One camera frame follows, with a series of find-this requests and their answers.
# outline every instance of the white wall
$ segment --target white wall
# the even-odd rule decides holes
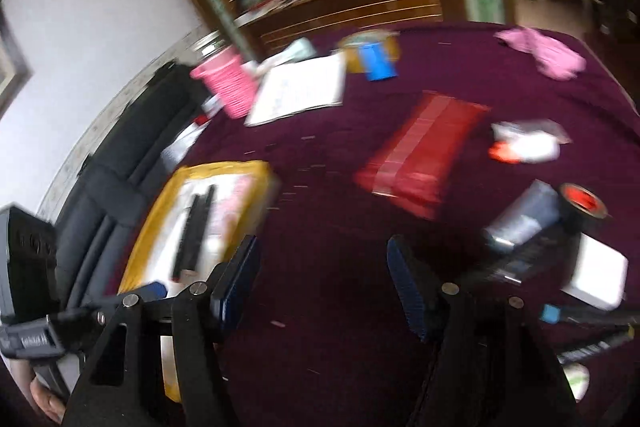
[[[108,102],[202,22],[189,0],[2,0],[32,71],[0,118],[0,206],[36,212]]]

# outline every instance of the purple tablecloth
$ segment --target purple tablecloth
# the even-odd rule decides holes
[[[598,237],[628,257],[626,299],[640,303],[640,118],[576,39],[548,33],[587,59],[578,78],[557,82],[538,73],[531,55],[498,44],[493,34],[501,28],[405,29],[397,78],[367,82],[349,74],[341,107],[254,128],[219,114],[191,150],[188,164],[266,160],[282,192],[294,192],[281,192],[277,210],[269,211],[260,232],[262,272],[223,350],[243,425],[404,425],[429,351],[406,326],[386,269],[387,240],[404,233],[443,279],[453,277],[478,256],[478,231],[536,178],[574,182],[604,200],[612,218]],[[327,52],[343,35],[314,43]],[[460,151],[433,222],[352,181],[423,89],[492,108]],[[550,118],[569,133],[573,143],[562,146],[558,160],[507,165],[488,158],[491,122],[532,118]],[[543,273],[521,288],[494,285],[491,291],[519,295],[537,314],[544,302],[571,302],[558,290],[559,277],[559,271]],[[553,342],[588,334],[575,327],[546,330]],[[626,384],[638,354],[634,341],[586,364],[592,380],[580,410],[588,423]]]

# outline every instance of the red package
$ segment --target red package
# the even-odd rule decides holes
[[[356,173],[358,185],[418,217],[433,219],[462,143],[489,108],[425,91],[402,129]]]

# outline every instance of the metal bolt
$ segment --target metal bolt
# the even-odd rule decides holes
[[[444,283],[442,285],[441,290],[443,293],[446,293],[447,295],[458,295],[458,292],[460,292],[459,286],[452,282]]]
[[[130,293],[122,300],[122,304],[124,304],[125,308],[131,308],[132,306],[138,304],[139,300],[140,297],[138,297],[135,293]]]
[[[202,295],[207,291],[207,283],[198,281],[194,282],[191,286],[189,286],[189,293],[191,295]]]
[[[509,306],[516,308],[517,310],[524,308],[524,301],[520,297],[509,297]]]

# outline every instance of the pink basket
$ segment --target pink basket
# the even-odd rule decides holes
[[[222,55],[226,55],[226,62],[220,60]],[[242,69],[240,55],[234,55],[231,46],[191,70],[191,78],[201,79],[220,97],[229,118],[246,116],[254,105],[257,86]]]

